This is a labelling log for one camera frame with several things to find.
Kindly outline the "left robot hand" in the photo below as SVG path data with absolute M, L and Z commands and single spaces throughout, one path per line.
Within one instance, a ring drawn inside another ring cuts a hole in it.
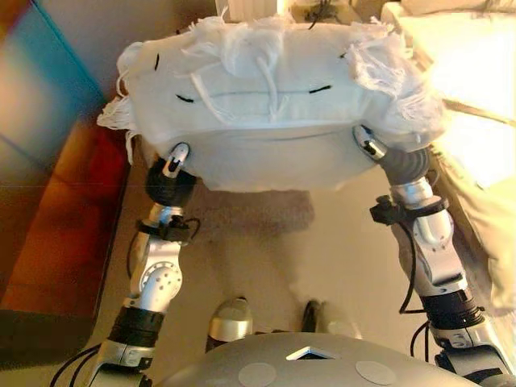
M 181 142 L 166 158 L 157 157 L 148 170 L 147 195 L 157 204 L 185 207 L 192 196 L 197 178 L 182 169 L 189 156 L 189 145 Z

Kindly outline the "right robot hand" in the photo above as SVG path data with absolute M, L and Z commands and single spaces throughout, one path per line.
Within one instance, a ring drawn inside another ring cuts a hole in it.
M 361 151 L 381 166 L 391 185 L 413 183 L 426 176 L 430 168 L 426 148 L 414 152 L 389 148 L 362 125 L 353 127 L 352 134 Z

